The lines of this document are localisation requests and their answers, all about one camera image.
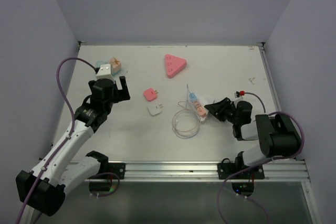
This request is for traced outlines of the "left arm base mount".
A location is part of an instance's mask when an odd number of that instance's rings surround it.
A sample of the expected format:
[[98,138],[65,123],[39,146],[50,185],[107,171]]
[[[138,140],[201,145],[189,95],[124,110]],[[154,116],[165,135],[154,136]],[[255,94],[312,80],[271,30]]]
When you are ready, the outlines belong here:
[[124,179],[125,163],[108,163],[98,174],[89,177],[89,179]]

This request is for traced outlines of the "white square plug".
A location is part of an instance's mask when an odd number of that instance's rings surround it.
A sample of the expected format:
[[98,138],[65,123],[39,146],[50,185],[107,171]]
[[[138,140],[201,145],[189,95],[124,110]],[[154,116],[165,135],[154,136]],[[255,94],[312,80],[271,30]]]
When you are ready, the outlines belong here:
[[159,103],[150,103],[147,106],[147,109],[151,116],[157,116],[162,112],[163,105]]

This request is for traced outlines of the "pink square plug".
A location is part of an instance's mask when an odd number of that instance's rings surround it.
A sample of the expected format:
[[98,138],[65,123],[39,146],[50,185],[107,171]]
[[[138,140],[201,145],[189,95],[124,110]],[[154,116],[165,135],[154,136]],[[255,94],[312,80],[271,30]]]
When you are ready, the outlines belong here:
[[157,94],[158,94],[157,91],[154,90],[153,88],[148,88],[143,91],[143,96],[149,102],[154,101],[158,97]]

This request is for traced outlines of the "blue cube plug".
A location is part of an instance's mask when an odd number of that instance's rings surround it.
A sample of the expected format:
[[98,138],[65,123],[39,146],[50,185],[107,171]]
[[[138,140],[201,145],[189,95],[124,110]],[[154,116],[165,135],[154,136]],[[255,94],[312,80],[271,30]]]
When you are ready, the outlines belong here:
[[194,93],[189,93],[189,99],[191,102],[197,101],[197,96]]

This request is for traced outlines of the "pink triangular socket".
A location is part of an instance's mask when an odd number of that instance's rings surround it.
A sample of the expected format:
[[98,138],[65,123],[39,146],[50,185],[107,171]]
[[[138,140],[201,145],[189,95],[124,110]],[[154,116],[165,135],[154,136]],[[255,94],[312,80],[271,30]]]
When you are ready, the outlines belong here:
[[166,75],[170,79],[181,72],[187,65],[185,59],[170,54],[164,56],[164,62]]

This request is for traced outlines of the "pink cube plug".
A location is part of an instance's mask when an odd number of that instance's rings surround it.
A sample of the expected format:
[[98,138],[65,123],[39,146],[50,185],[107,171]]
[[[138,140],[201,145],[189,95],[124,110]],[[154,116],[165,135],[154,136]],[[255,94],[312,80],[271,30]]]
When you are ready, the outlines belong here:
[[199,110],[202,107],[202,105],[200,104],[199,100],[193,101],[193,104],[194,104],[194,106],[195,106],[195,108],[197,110]]
[[198,107],[197,108],[197,113],[201,118],[206,118],[207,117],[207,110],[203,107]]

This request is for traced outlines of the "teal triangular socket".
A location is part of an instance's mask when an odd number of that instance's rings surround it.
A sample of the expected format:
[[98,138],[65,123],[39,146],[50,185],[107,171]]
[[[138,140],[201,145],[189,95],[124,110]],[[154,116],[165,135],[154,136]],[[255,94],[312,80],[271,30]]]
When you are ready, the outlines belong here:
[[109,63],[109,62],[107,62],[107,61],[97,61],[97,68],[99,68],[100,65],[102,65],[102,64],[107,64],[107,63]]

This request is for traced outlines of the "aluminium table rail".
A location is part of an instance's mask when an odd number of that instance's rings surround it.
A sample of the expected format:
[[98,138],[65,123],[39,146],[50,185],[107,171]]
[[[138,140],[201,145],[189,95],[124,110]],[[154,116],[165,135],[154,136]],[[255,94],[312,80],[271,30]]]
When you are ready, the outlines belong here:
[[[108,163],[100,165],[95,159],[86,157],[81,162],[72,161],[62,174],[78,175],[88,171],[99,172]],[[128,182],[216,182],[217,164],[220,162],[126,162],[124,180]],[[307,167],[302,161],[293,159],[274,161],[262,165],[264,179],[233,179],[233,181],[308,182]]]

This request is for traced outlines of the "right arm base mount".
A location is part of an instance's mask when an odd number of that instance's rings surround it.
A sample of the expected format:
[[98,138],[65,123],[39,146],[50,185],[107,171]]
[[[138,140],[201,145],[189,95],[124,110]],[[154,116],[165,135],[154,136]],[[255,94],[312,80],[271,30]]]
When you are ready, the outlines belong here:
[[217,164],[218,178],[221,180],[226,179],[229,175],[239,172],[234,179],[264,179],[265,174],[262,166],[250,169],[249,171],[241,173],[243,169],[248,168],[244,163],[242,158],[237,157],[235,161],[232,162],[228,158],[223,159]]

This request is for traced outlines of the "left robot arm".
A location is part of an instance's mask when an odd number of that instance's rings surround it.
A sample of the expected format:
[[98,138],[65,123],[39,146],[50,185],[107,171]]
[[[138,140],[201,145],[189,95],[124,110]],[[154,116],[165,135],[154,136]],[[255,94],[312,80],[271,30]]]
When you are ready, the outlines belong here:
[[130,94],[124,76],[119,78],[121,88],[110,79],[89,81],[91,95],[72,115],[72,121],[54,148],[29,172],[20,171],[15,181],[20,201],[47,216],[54,215],[66,195],[89,178],[107,178],[119,175],[109,169],[108,157],[89,152],[71,169],[68,165],[98,128],[107,120],[115,103],[127,101]]

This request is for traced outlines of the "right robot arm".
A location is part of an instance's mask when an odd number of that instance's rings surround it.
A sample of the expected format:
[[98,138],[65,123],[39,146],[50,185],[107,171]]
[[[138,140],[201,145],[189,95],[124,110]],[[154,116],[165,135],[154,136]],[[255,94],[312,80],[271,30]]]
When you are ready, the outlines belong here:
[[258,141],[256,146],[240,152],[235,158],[234,172],[240,178],[250,175],[253,166],[272,159],[295,157],[303,149],[303,134],[297,131],[294,119],[287,114],[257,114],[253,120],[251,103],[234,102],[229,98],[207,104],[205,108],[219,121],[231,123],[233,136],[238,141]]

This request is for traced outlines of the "orange cube plug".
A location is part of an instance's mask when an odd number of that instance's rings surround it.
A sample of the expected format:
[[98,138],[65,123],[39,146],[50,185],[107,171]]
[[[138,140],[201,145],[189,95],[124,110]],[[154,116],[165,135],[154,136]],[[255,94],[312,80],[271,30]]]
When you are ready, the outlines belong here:
[[118,73],[121,70],[121,68],[122,68],[121,61],[118,58],[116,58],[116,57],[112,57],[109,60],[109,64],[111,65],[111,68],[113,70],[113,74]]

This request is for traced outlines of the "white power strip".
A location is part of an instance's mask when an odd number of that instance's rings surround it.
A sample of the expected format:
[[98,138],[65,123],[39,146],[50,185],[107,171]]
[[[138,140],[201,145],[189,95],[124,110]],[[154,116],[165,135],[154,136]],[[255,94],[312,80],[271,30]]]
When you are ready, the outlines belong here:
[[[188,106],[188,108],[196,114],[196,116],[199,118],[199,121],[200,121],[201,124],[205,123],[208,116],[209,116],[208,110],[207,110],[207,117],[206,118],[201,118],[199,116],[199,114],[197,113],[197,110],[196,110],[193,102],[191,102],[190,99],[189,99],[189,93],[187,95],[187,106]],[[203,95],[198,95],[197,93],[194,93],[194,94],[197,96],[197,99],[199,100],[199,102],[200,102],[200,104],[202,105],[203,108],[204,108],[205,105],[215,102],[215,100],[211,100],[210,98],[207,98]]]

